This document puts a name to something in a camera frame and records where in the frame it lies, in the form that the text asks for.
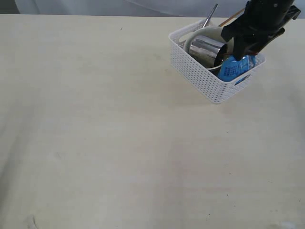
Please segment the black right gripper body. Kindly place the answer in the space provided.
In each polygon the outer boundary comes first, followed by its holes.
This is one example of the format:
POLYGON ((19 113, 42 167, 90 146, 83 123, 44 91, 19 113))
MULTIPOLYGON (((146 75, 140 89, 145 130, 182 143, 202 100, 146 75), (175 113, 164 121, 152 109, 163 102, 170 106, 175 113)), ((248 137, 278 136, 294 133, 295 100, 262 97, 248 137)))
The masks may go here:
POLYGON ((259 45, 260 51, 281 36, 284 26, 296 20, 300 9, 292 0, 249 0, 241 16, 223 27, 221 37, 225 41, 235 36, 249 36, 249 46, 259 45))

